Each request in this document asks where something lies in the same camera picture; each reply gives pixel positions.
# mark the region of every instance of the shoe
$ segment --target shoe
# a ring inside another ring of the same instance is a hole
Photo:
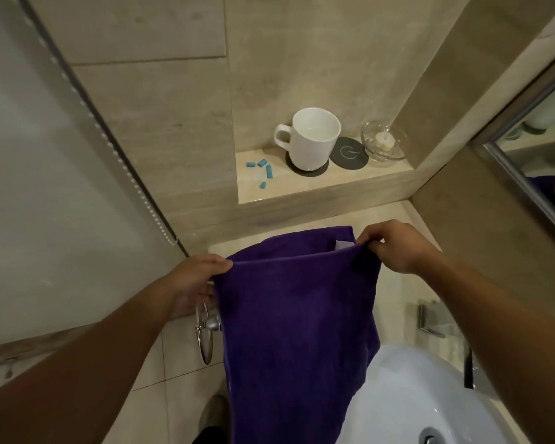
[[[203,408],[199,418],[199,431],[206,427],[219,427],[229,436],[230,430],[230,405],[228,400],[220,395],[213,396]]]

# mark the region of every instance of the towel holder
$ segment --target towel holder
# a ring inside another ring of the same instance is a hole
[[[210,316],[206,303],[195,306],[195,333],[198,337],[199,352],[202,360],[206,365],[212,361],[212,352],[214,351],[214,335],[216,330],[222,331],[222,323],[220,316]]]

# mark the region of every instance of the glass dish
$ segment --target glass dish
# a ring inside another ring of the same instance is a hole
[[[392,148],[386,149],[382,141],[377,140],[378,133],[384,133],[384,135],[380,134],[380,138],[385,137],[389,142],[392,136],[392,140],[394,141]],[[387,125],[380,120],[373,120],[362,126],[360,135],[362,137],[362,144],[364,148],[366,148],[366,154],[368,154],[371,159],[380,162],[394,162],[405,158],[405,153],[401,149],[401,146],[407,143],[409,138],[399,128]]]

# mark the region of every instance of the white sink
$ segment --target white sink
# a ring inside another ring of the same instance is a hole
[[[491,402],[464,388],[462,374],[447,362],[414,347],[383,345],[337,443],[419,444],[436,433],[443,440],[431,444],[517,442]]]

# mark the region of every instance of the gray coaster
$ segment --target gray coaster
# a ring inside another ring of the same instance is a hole
[[[317,170],[303,171],[303,170],[300,170],[300,168],[298,168],[295,164],[292,163],[292,159],[290,159],[290,153],[286,153],[286,164],[290,167],[290,170],[294,171],[297,175],[306,176],[307,178],[314,178],[315,176],[320,176],[327,170],[329,166],[329,159],[327,159],[327,162],[325,165],[323,165]]]
[[[346,170],[359,170],[368,163],[364,145],[349,137],[339,137],[329,157],[335,165]]]

